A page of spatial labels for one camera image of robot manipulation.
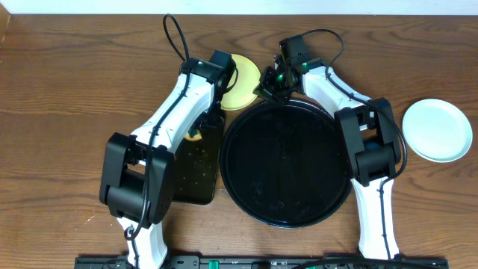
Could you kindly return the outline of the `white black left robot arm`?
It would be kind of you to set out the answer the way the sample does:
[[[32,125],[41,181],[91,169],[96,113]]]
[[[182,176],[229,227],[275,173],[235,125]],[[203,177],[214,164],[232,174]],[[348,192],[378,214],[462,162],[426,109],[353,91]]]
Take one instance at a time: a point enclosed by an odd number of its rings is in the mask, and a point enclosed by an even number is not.
[[[175,153],[188,131],[218,117],[235,76],[228,53],[215,51],[209,61],[187,59],[160,108],[131,134],[109,138],[99,200],[123,228],[127,268],[160,268],[165,262],[161,222],[173,201]]]

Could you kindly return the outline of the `yellow green sponge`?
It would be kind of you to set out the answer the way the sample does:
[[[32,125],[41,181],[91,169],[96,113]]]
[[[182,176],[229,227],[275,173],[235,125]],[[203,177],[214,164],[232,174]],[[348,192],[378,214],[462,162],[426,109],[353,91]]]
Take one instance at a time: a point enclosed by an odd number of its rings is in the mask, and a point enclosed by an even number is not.
[[[202,133],[198,129],[191,128],[186,132],[184,139],[189,141],[198,141],[202,139]]]

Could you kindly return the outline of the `light blue plate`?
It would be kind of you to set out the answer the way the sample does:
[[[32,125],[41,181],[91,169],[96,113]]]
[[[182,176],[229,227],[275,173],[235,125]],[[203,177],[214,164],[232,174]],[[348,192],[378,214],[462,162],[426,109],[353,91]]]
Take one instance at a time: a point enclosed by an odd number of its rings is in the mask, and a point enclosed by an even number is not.
[[[456,161],[471,148],[472,132],[405,132],[411,149],[420,157],[438,163]]]
[[[472,132],[468,118],[455,105],[440,99],[423,99],[411,105],[402,121],[405,132]]]

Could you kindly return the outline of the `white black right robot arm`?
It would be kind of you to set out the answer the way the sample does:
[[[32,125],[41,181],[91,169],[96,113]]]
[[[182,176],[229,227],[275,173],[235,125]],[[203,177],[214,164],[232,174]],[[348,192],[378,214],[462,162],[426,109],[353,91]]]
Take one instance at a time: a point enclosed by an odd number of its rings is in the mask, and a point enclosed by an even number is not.
[[[293,92],[318,102],[334,119],[356,194],[360,253],[367,259],[395,259],[400,251],[394,238],[391,192],[401,155],[400,130],[390,104],[358,93],[321,58],[300,57],[291,64],[277,55],[254,93],[285,103]]]

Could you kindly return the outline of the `yellow plate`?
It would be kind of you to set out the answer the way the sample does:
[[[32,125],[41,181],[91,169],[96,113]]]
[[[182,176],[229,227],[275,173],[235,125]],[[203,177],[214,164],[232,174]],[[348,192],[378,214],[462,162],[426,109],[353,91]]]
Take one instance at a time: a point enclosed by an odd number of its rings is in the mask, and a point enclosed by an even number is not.
[[[258,86],[261,73],[258,67],[242,55],[232,54],[238,72],[232,76],[228,87],[232,87],[223,95],[221,108],[224,111],[236,111],[250,105],[257,95],[253,93]]]

